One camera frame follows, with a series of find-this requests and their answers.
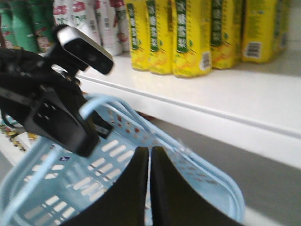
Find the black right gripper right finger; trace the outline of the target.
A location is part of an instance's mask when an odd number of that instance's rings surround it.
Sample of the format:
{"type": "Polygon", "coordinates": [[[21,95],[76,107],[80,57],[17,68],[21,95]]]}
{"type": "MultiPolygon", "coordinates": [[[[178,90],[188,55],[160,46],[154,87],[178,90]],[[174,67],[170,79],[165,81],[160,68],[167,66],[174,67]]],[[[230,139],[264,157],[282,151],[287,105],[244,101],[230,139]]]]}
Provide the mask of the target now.
{"type": "Polygon", "coordinates": [[[187,158],[153,147],[150,199],[155,226],[240,226],[241,193],[187,158]]]}

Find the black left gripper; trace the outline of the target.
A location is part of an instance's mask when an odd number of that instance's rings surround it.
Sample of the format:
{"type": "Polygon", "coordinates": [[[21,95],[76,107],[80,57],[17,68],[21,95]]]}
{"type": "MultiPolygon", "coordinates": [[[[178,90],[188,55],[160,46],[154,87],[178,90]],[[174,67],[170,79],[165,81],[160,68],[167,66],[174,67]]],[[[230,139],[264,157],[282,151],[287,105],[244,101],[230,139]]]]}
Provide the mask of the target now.
{"type": "Polygon", "coordinates": [[[29,132],[64,149],[89,157],[99,136],[89,119],[80,115],[87,102],[76,82],[85,64],[62,49],[46,55],[24,49],[0,50],[0,109],[29,132]]]}

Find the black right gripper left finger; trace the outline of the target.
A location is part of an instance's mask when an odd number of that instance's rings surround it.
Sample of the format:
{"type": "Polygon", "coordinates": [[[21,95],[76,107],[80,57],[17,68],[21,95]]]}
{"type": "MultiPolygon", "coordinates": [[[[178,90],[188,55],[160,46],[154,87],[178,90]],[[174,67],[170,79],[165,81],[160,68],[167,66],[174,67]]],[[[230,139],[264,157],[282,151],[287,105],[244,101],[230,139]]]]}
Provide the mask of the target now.
{"type": "Polygon", "coordinates": [[[92,205],[63,226],[143,226],[148,182],[149,150],[135,149],[117,181],[92,205]]]}

